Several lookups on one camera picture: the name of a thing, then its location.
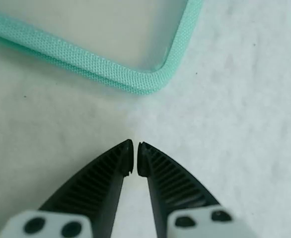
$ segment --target white fabric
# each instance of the white fabric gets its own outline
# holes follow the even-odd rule
[[[291,237],[291,0],[206,0],[175,77],[144,97],[0,45],[0,228],[127,138],[177,160],[260,237]],[[112,237],[155,236],[134,170]]]

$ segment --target ridged texture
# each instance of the ridged texture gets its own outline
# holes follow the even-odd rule
[[[154,72],[129,69],[2,14],[0,40],[90,79],[131,93],[149,94],[162,88],[174,74],[190,40],[201,5],[201,0],[188,0],[167,59]]]
[[[118,203],[123,177],[132,169],[133,145],[127,140],[85,166],[40,209],[82,214],[94,222],[109,205],[107,202]]]
[[[56,200],[52,209],[83,214],[94,220],[107,196],[118,162],[117,156],[110,155],[92,165]]]
[[[139,149],[143,150],[140,155],[146,156],[147,177],[155,184],[156,194],[168,213],[218,204],[204,186],[173,159],[146,143]]]

